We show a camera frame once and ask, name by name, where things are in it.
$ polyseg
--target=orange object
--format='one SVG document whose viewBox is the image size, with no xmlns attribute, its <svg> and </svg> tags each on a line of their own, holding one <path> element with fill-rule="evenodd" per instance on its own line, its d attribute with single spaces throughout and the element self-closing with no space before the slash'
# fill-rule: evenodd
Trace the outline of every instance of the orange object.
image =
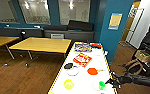
<svg viewBox="0 0 150 94">
<path fill-rule="evenodd" d="M 87 70 L 87 72 L 90 74 L 90 75 L 97 75 L 98 74 L 98 71 L 95 69 L 95 68 L 89 68 Z"/>
<path fill-rule="evenodd" d="M 79 63 L 79 65 L 82 65 L 83 67 L 86 67 L 91 60 L 92 60 L 91 57 L 89 57 L 83 53 L 80 53 L 73 59 L 73 61 L 75 63 Z"/>
</svg>

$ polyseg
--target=cardboard box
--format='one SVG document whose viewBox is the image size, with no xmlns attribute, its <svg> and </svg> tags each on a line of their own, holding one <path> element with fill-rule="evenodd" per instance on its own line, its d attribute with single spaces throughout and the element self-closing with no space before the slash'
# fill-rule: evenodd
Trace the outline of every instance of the cardboard box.
<svg viewBox="0 0 150 94">
<path fill-rule="evenodd" d="M 144 50 L 138 50 L 135 54 L 135 57 L 139 59 L 141 62 L 150 62 L 150 53 Z"/>
</svg>

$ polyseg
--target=wooden table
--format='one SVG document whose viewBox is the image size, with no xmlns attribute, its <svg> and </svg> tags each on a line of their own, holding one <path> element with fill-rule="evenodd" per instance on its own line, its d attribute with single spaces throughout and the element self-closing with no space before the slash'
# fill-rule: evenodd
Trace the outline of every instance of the wooden table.
<svg viewBox="0 0 150 94">
<path fill-rule="evenodd" d="M 0 36 L 0 47 L 1 46 L 6 46 L 8 52 L 10 53 L 11 57 L 14 59 L 14 56 L 13 54 L 11 53 L 11 51 L 9 50 L 7 44 L 10 43 L 10 42 L 13 42 L 15 40 L 19 39 L 19 37 L 3 37 L 3 36 Z"/>
<path fill-rule="evenodd" d="M 79 52 L 74 52 L 73 46 L 48 94 L 117 94 L 116 89 L 112 88 L 111 84 L 106 84 L 103 90 L 99 90 L 99 81 L 106 82 L 111 77 L 103 49 L 92 49 L 92 52 L 82 53 L 92 57 L 91 62 L 86 67 L 75 63 L 73 58 L 75 58 Z M 73 63 L 74 66 L 78 66 L 77 75 L 68 75 L 68 70 L 64 69 L 64 66 L 68 63 Z M 96 68 L 97 70 L 103 71 L 98 72 L 97 75 L 90 75 L 87 72 L 89 68 Z M 72 89 L 66 89 L 64 87 L 64 82 L 67 79 L 73 82 L 74 87 Z"/>
<path fill-rule="evenodd" d="M 50 38 L 27 38 L 11 47 L 10 49 L 27 50 L 31 59 L 30 51 L 66 53 L 71 40 Z"/>
</svg>

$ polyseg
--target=poster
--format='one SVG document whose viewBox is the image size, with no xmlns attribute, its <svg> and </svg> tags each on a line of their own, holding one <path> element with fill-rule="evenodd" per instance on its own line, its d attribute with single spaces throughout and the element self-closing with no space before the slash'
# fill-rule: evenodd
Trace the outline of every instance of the poster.
<svg viewBox="0 0 150 94">
<path fill-rule="evenodd" d="M 118 30 L 122 18 L 121 13 L 112 13 L 108 29 Z"/>
</svg>

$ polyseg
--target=green object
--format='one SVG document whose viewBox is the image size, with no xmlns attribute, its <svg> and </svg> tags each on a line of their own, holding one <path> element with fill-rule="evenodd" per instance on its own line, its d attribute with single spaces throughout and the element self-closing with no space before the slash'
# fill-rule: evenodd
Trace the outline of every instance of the green object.
<svg viewBox="0 0 150 94">
<path fill-rule="evenodd" d="M 144 55 L 146 55 L 146 56 L 150 56 L 150 54 L 148 54 L 148 53 L 143 53 Z"/>
<path fill-rule="evenodd" d="M 105 83 L 102 82 L 102 81 L 100 81 L 100 82 L 99 82 L 99 89 L 100 89 L 100 90 L 103 90 L 104 87 L 105 87 Z"/>
<path fill-rule="evenodd" d="M 70 79 L 67 79 L 65 82 L 64 82 L 64 87 L 66 89 L 72 89 L 74 87 L 74 84 L 73 82 L 70 80 Z"/>
</svg>

